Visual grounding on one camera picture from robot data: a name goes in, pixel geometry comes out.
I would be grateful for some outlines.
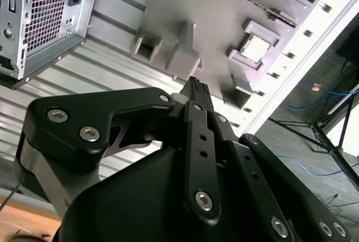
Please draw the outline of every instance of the tripod leg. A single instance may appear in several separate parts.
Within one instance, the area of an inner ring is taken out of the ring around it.
[[[353,99],[354,99],[354,97],[351,96],[350,100],[349,100],[349,103],[348,103],[348,109],[347,109],[347,113],[346,113],[346,118],[344,120],[342,134],[340,135],[340,140],[339,140],[339,145],[338,145],[338,147],[340,147],[340,148],[343,146],[344,136],[346,135],[348,122],[349,122],[349,117],[350,117],[350,113],[351,113],[351,110],[352,110],[352,107],[353,107]]]
[[[315,144],[315,145],[317,145],[317,146],[319,146],[321,148],[324,148],[326,150],[328,149],[326,146],[323,146],[323,144],[321,144],[319,142],[316,142],[312,138],[307,137],[305,134],[302,134],[302,133],[292,129],[292,128],[286,126],[285,124],[283,124],[283,123],[281,123],[281,122],[279,122],[277,120],[274,120],[272,118],[268,118],[268,120],[271,121],[272,123],[275,123],[276,125],[279,125],[280,127],[284,128],[285,130],[288,130],[288,131],[292,132],[293,134],[296,134],[297,136],[300,136],[301,138],[304,138],[305,140],[307,140],[307,141],[309,141],[309,142],[311,142],[311,143],[313,143],[313,144]]]

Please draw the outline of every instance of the black cable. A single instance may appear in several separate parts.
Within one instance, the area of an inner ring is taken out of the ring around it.
[[[348,80],[350,80],[350,81],[355,81],[355,82],[359,82],[359,81],[357,81],[357,79],[355,79],[355,80],[352,80],[352,79],[349,79],[349,77],[351,77],[353,74],[355,74],[355,73],[357,73],[357,77],[358,77],[358,75],[359,75],[359,69],[356,69],[356,70],[354,70],[352,73],[350,73],[347,77],[344,77],[344,79],[334,88],[334,91],[341,85],[341,84],[343,84],[344,82],[346,82],[346,81],[348,81]],[[316,120],[314,120],[314,122],[318,122],[319,120],[320,120],[320,118],[323,116],[323,114],[324,114],[324,111],[325,111],[325,109],[326,109],[326,107],[328,106],[328,104],[329,104],[329,100],[330,100],[330,97],[331,96],[328,96],[328,98],[326,99],[326,102],[325,102],[325,104],[324,104],[324,106],[323,106],[323,108],[322,108],[322,110],[321,110],[321,112],[320,112],[320,114],[319,114],[319,116],[316,118]]]
[[[2,202],[1,206],[0,206],[0,213],[1,210],[4,209],[4,207],[6,206],[6,204],[10,201],[11,197],[16,193],[16,191],[18,190],[18,188],[20,187],[20,184],[18,184],[14,190],[12,190],[12,192],[9,194],[8,197],[6,197],[6,199],[4,200],[4,202]]]
[[[344,216],[342,216],[342,215],[337,215],[337,216],[340,217],[340,218],[346,218],[347,220],[350,220],[350,221],[352,221],[352,222],[355,222],[356,224],[359,224],[358,221],[355,221],[355,220],[353,220],[353,219],[351,219],[351,218],[344,217]]]
[[[326,206],[328,206],[330,203],[332,203],[332,201],[334,201],[335,199],[337,199],[340,196],[340,193],[337,193],[327,204]]]
[[[338,206],[330,206],[329,208],[332,208],[332,207],[346,207],[346,206],[351,206],[352,204],[359,204],[359,201],[353,202],[353,203],[347,203],[347,204],[340,204]]]

